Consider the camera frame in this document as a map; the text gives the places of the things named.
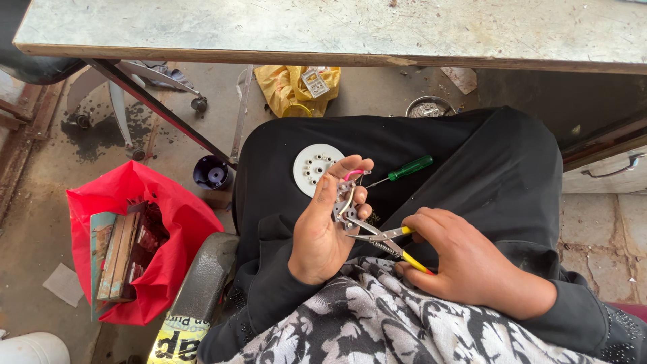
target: green screwdriver handle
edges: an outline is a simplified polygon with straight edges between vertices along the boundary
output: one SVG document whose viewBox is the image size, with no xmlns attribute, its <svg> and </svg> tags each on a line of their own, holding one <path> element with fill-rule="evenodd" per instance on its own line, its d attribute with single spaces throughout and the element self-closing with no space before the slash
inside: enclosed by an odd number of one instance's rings
<svg viewBox="0 0 647 364">
<path fill-rule="evenodd" d="M 421 170 L 426 166 L 430 166 L 433 164 L 433 158 L 431 155 L 425 155 L 422 158 L 418 158 L 415 161 L 408 163 L 392 172 L 389 172 L 389 179 L 392 181 L 395 181 L 396 179 L 406 176 L 408 174 L 412 174 L 417 170 Z"/>
</svg>

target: hand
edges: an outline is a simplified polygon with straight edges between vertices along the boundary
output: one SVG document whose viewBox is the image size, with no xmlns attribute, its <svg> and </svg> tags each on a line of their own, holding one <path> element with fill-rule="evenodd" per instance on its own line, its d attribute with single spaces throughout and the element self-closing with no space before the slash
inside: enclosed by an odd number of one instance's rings
<svg viewBox="0 0 647 364">
<path fill-rule="evenodd" d="M 337 197 L 337 183 L 352 170 L 371 170 L 373 161 L 351 155 L 335 163 L 317 183 L 313 200 L 294 226 L 294 244 L 288 268 L 292 275 L 306 284 L 322 284 L 334 276 L 348 259 L 355 239 L 346 234 L 357 234 L 359 228 L 345 231 L 343 224 L 331 218 Z M 366 188 L 355 187 L 353 201 L 360 220 L 371 215 L 373 209 L 366 201 Z"/>
<path fill-rule="evenodd" d="M 416 230 L 413 241 L 426 240 L 438 252 L 435 276 L 409 263 L 396 265 L 423 291 L 448 301 L 487 306 L 519 320 L 539 317 L 553 307 L 557 289 L 552 283 L 514 266 L 462 217 L 423 207 L 402 225 Z"/>
</svg>

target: drawer handle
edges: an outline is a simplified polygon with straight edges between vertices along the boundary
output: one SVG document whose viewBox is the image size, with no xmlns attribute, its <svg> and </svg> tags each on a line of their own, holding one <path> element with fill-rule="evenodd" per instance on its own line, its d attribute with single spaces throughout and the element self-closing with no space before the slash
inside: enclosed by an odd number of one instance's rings
<svg viewBox="0 0 647 364">
<path fill-rule="evenodd" d="M 647 155 L 647 153 L 639 153 L 639 154 L 634 154 L 634 155 L 630 156 L 629 157 L 629 165 L 624 167 L 623 169 L 617 170 L 615 172 L 611 172 L 611 173 L 607 173 L 607 174 L 600 174 L 598 176 L 594 176 L 593 174 L 591 174 L 590 170 L 583 170 L 582 174 L 588 174 L 589 176 L 591 176 L 593 178 L 605 178 L 605 177 L 615 176 L 617 174 L 621 174 L 621 173 L 623 173 L 625 171 L 632 170 L 632 169 L 636 168 L 636 166 L 638 165 L 638 158 L 642 158 L 645 155 Z"/>
</svg>

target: white ceramic disc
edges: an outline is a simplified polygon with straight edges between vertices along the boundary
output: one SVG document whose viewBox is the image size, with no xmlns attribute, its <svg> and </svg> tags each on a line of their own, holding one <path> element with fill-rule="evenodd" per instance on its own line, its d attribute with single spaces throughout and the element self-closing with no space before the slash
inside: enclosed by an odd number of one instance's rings
<svg viewBox="0 0 647 364">
<path fill-rule="evenodd" d="M 294 182 L 304 194 L 313 197 L 317 182 L 324 172 L 343 158 L 344 155 L 334 146 L 328 144 L 308 146 L 294 160 L 294 166 L 292 166 Z"/>
</svg>

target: person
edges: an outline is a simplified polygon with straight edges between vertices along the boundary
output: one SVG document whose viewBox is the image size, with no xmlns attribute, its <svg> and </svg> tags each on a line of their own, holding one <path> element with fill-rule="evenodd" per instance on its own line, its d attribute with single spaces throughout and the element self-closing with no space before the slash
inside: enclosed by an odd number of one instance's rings
<svg viewBox="0 0 647 364">
<path fill-rule="evenodd" d="M 349 157 L 310 199 L 291 171 L 316 143 Z M 372 170 L 367 186 L 427 154 L 432 166 L 353 199 L 381 230 L 414 228 L 396 242 L 434 276 L 331 219 L 346 173 Z M 645 322 L 560 265 L 561 188 L 555 138 L 508 107 L 266 122 L 241 151 L 236 275 L 199 363 L 646 362 Z"/>
</svg>

